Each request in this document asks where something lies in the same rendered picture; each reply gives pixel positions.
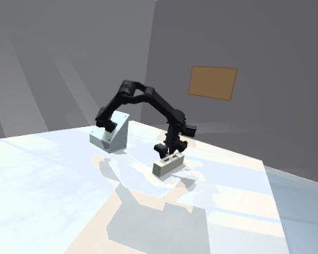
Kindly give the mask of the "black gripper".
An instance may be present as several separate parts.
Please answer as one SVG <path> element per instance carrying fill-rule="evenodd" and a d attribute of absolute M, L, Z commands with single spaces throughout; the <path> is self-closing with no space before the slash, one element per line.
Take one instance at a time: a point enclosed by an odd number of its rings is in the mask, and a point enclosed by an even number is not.
<path fill-rule="evenodd" d="M 171 147 L 172 142 L 177 138 L 179 138 L 179 135 L 172 135 L 170 133 L 166 133 L 166 140 L 163 141 L 165 145 L 159 143 L 154 145 L 154 150 L 159 153 L 160 159 L 163 159 L 166 157 L 166 155 L 169 153 L 170 155 L 174 154 L 175 151 L 177 150 L 175 147 Z M 169 152 L 168 152 L 169 149 Z"/>

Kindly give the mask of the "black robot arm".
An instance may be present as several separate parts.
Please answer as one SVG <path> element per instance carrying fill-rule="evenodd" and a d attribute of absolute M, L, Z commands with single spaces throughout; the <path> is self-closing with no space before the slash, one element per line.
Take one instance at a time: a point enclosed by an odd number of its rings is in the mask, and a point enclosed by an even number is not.
<path fill-rule="evenodd" d="M 134 96 L 136 89 L 139 89 L 144 94 Z M 196 126 L 186 124 L 185 113 L 179 109 L 174 109 L 169 103 L 167 103 L 155 90 L 150 86 L 145 86 L 138 81 L 124 80 L 119 87 L 119 90 L 115 97 L 107 104 L 106 107 L 102 107 L 95 118 L 96 126 L 99 128 L 105 128 L 106 131 L 112 133 L 117 123 L 111 120 L 113 111 L 115 111 L 122 104 L 136 104 L 140 102 L 148 102 L 154 108 L 156 108 L 167 120 L 169 124 L 168 133 L 172 135 L 181 135 L 188 137 L 194 137 L 196 132 Z M 188 148 L 187 141 L 181 141 L 180 137 L 175 139 L 171 147 L 175 147 L 180 153 L 184 152 Z"/>

